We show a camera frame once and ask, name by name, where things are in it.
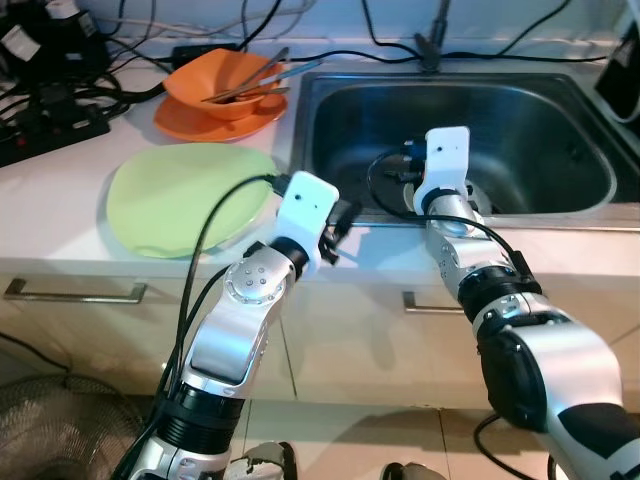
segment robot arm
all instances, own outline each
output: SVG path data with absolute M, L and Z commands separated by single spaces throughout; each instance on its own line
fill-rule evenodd
M 283 299 L 301 275 L 317 270 L 321 259 L 337 260 L 333 249 L 359 211 L 349 209 L 342 230 L 329 233 L 327 218 L 337 200 L 332 185 L 306 172 L 293 176 L 274 240 L 227 270 L 222 296 L 198 326 L 184 359 L 178 394 L 164 404 L 158 427 L 128 478 L 282 478 L 280 465 L 263 461 L 238 464 L 239 473 L 225 476 L 230 443 Z
M 435 129 L 426 140 L 416 211 L 482 222 L 464 188 L 469 131 Z M 426 237 L 472 323 L 495 411 L 534 432 L 571 479 L 640 478 L 640 429 L 622 407 L 620 367 L 604 340 L 551 304 L 519 252 L 507 256 L 456 222 L 428 221 Z

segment faucet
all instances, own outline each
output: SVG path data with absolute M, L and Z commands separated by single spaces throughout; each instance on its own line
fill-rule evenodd
M 422 54 L 420 63 L 422 71 L 425 73 L 438 73 L 440 70 L 442 43 L 447 32 L 447 15 L 450 4 L 451 0 L 440 0 L 440 8 L 431 25 L 431 34 L 428 39 L 420 33 L 413 36 L 418 50 Z

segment stainless steel sink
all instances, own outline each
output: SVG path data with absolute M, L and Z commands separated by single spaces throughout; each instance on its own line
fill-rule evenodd
M 625 203 L 629 214 L 640 200 L 638 156 L 564 75 L 307 74 L 292 169 L 309 170 L 343 198 L 362 201 L 359 224 L 406 223 L 373 203 L 368 165 L 431 128 L 457 125 L 471 131 L 468 180 L 485 200 L 481 213 L 489 224 L 638 227 L 633 213 L 621 223 L 625 215 L 611 208 Z M 406 210 L 411 192 L 384 176 L 391 168 L 408 165 L 390 157 L 375 177 L 376 191 Z

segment orange bowl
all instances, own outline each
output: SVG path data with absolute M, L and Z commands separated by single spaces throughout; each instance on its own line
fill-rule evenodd
M 251 115 L 264 95 L 232 103 L 202 100 L 237 87 L 268 61 L 268 58 L 253 53 L 217 49 L 180 67 L 169 75 L 163 84 L 169 95 L 185 105 L 202 110 L 220 120 L 239 120 Z M 282 71 L 282 65 L 277 64 L 256 80 Z M 264 89 L 273 88 L 274 85 L 265 86 Z

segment tiled floor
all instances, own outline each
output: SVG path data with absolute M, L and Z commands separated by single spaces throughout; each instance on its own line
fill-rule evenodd
M 296 449 L 300 480 L 379 480 L 386 464 L 412 461 L 432 470 L 428 480 L 510 480 L 473 445 L 473 428 L 487 414 L 253 401 L 245 407 L 233 453 L 286 440 Z M 546 478 L 547 454 L 530 434 L 498 423 L 483 438 L 503 461 Z M 566 479 L 560 471 L 558 478 Z

